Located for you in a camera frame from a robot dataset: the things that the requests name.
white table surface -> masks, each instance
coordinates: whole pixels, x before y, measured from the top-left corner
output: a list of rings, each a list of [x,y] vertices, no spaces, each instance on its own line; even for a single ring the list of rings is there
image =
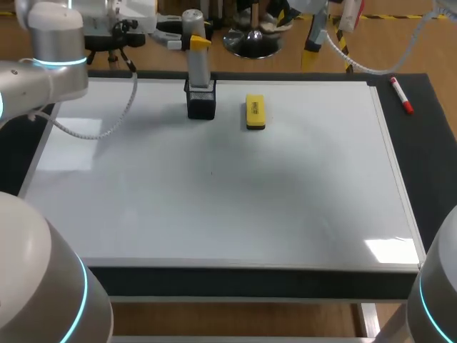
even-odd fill
[[[90,266],[414,272],[425,253],[376,89],[364,82],[218,81],[213,121],[186,117],[183,81],[140,80],[103,141],[53,128],[25,199]],[[92,79],[58,120],[108,129],[128,79]],[[267,125],[245,129],[246,94]]]

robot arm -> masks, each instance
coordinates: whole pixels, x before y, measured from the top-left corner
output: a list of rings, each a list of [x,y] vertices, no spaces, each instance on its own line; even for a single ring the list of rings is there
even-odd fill
[[[0,61],[2,120],[48,103],[79,98],[88,86],[83,20],[78,11],[39,2],[19,21],[30,32],[34,59],[30,64]]]

cable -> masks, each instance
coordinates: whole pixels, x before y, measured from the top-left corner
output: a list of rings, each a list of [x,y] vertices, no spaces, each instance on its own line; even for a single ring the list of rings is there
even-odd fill
[[[449,16],[450,19],[452,19],[450,17],[450,15],[455,18],[456,16],[453,15],[451,12],[445,10],[445,9],[438,9],[439,10],[439,14],[445,14],[446,16]],[[330,35],[328,34],[327,32],[327,41],[330,43],[330,46],[332,47],[332,49],[342,58],[344,59],[344,61],[346,61],[348,64],[352,64],[354,67],[356,67],[357,69],[361,70],[361,71],[364,71],[366,73],[369,73],[369,74],[374,74],[374,75],[385,75],[385,74],[392,74],[393,72],[395,72],[398,68],[400,68],[403,63],[405,63],[405,60],[406,58],[409,56],[409,54],[411,53],[411,50],[413,49],[413,46],[414,44],[417,42],[417,38],[419,36],[419,34],[421,33],[421,30],[423,28],[423,26],[426,24],[427,21],[433,19],[435,16],[437,15],[436,12],[432,11],[430,13],[427,13],[425,16],[423,16],[421,22],[418,24],[418,26],[416,27],[416,29],[414,30],[413,32],[413,36],[411,37],[411,40],[409,41],[409,45],[408,47],[406,48],[406,51],[405,53],[403,54],[403,56],[400,58],[400,60],[397,62],[397,64],[395,66],[393,66],[392,68],[390,69],[385,69],[385,70],[377,70],[377,69],[370,69],[370,68],[367,68],[365,66],[362,66],[361,64],[355,62],[351,57],[349,56],[346,56],[335,44],[334,42],[331,40],[330,38]]]
[[[89,141],[98,141],[100,139],[106,138],[113,132],[115,132],[121,124],[124,122],[124,119],[126,118],[126,115],[129,113],[131,105],[134,103],[135,96],[136,96],[136,90],[138,89],[138,74],[134,73],[133,75],[133,80],[134,80],[134,87],[132,89],[129,102],[127,103],[126,108],[122,112],[121,116],[117,119],[116,123],[107,131],[105,131],[103,134],[100,135],[90,135],[90,134],[80,134],[78,132],[70,130],[68,127],[60,124],[57,120],[52,119],[50,116],[44,114],[44,113],[37,113],[35,114],[36,116],[39,116],[41,118],[45,118],[47,121],[50,121],[53,125],[55,125],[58,129],[62,130],[66,134],[69,134],[70,136],[80,138],[80,139],[85,139]]]
[[[135,72],[133,72],[132,74],[133,74],[132,79],[134,81],[134,87],[132,89],[129,101],[127,102],[126,108],[124,109],[124,111],[122,112],[121,116],[118,118],[116,123],[108,131],[105,131],[103,134],[96,135],[96,136],[95,135],[90,135],[90,134],[80,134],[78,132],[70,130],[68,127],[60,124],[57,120],[51,118],[50,116],[48,116],[48,115],[46,115],[45,113],[42,112],[43,109],[51,102],[50,101],[51,100],[51,96],[52,96],[52,94],[54,92],[54,85],[53,85],[53,82],[52,82],[52,78],[50,78],[50,84],[51,84],[51,88],[50,88],[50,91],[49,91],[50,98],[46,102],[46,104],[40,108],[40,110],[38,110],[37,112],[33,112],[33,113],[18,114],[16,116],[12,116],[12,117],[9,117],[8,119],[5,119],[4,121],[0,121],[0,129],[8,121],[10,121],[12,119],[15,119],[15,118],[18,118],[20,116],[26,116],[27,115],[27,116],[29,116],[29,118],[34,118],[35,116],[39,116],[41,118],[44,118],[47,121],[50,121],[54,126],[56,126],[58,129],[62,130],[66,134],[69,134],[70,136],[73,136],[73,137],[76,137],[76,138],[80,138],[80,139],[85,139],[85,140],[92,140],[92,141],[103,139],[103,138],[109,136],[110,134],[112,134],[113,132],[115,132],[121,126],[121,124],[123,123],[124,119],[126,118],[126,115],[130,112],[130,108],[131,108],[132,104],[134,103],[135,96],[136,96],[136,91],[138,89],[138,74],[136,73],[136,69],[135,69]]]

yellow and black tape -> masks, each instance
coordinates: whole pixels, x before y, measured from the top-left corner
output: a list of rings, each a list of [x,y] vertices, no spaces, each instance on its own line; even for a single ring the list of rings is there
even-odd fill
[[[397,19],[422,19],[425,14],[416,14],[408,16],[390,16],[385,14],[364,14],[360,16],[360,19],[388,19],[388,20],[397,20]],[[331,19],[341,19],[340,16],[329,16]],[[440,15],[435,19],[447,19],[447,16]]]
[[[336,33],[336,38],[338,39],[338,44],[340,46],[341,51],[349,57],[349,49],[348,49],[348,44],[346,43],[346,40],[344,39],[343,32],[342,30],[338,29],[340,19],[334,18],[333,19],[333,27],[335,29]],[[344,66],[346,69],[346,74],[353,74],[354,73],[354,67],[352,64],[349,64],[348,62],[344,62]]]

marker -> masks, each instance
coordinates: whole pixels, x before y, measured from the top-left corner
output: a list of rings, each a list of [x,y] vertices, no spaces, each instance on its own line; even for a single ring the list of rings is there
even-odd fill
[[[414,114],[414,109],[411,106],[411,103],[408,101],[408,98],[406,97],[405,93],[401,89],[397,78],[396,77],[392,77],[391,78],[391,83],[392,83],[392,86],[395,88],[395,90],[396,90],[396,92],[398,94],[398,97],[400,98],[401,102],[403,103],[403,107],[405,108],[406,113],[410,114],[410,115]]]

